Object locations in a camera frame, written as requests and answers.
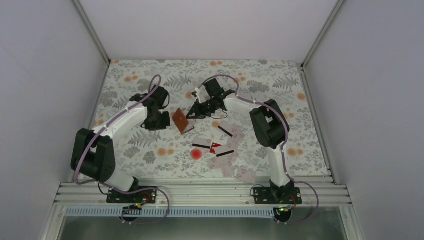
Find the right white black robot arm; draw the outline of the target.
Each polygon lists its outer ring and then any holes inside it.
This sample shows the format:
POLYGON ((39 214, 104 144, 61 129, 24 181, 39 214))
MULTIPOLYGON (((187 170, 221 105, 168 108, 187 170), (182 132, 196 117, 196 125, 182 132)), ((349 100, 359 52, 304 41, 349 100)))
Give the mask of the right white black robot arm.
POLYGON ((285 145, 288 142, 289 125, 275 100, 259 102, 239 95, 238 90, 224 90, 215 76, 205 80, 191 93, 194 105, 188 119, 209 118, 217 110, 224 110, 248 117, 259 144, 266 148, 270 165, 270 195, 274 202, 284 203, 290 197, 295 183, 287 170, 285 145), (201 94, 205 88, 209 98, 201 94))

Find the brown leather card holder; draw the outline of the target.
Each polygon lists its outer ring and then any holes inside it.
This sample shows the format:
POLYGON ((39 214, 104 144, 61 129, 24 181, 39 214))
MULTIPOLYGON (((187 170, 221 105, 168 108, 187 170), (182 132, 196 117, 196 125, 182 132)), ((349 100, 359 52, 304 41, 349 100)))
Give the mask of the brown leather card holder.
POLYGON ((172 116, 172 120, 181 135, 184 135, 195 129, 194 125, 189 122, 181 108, 178 108, 172 116))

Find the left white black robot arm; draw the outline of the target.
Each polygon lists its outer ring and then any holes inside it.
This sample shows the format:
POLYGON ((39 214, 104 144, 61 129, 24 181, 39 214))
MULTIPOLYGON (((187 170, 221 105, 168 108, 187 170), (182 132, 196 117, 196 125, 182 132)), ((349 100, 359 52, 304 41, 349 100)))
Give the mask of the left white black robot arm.
POLYGON ((155 85, 148 93, 132 96, 124 109, 107 123, 93 129, 80 129, 70 163, 74 180, 83 174, 93 182, 113 188, 124 201, 134 202, 139 197, 139 181, 117 168, 115 144, 136 126, 148 131, 169 127, 170 114, 164 110, 169 101, 169 92, 155 85))

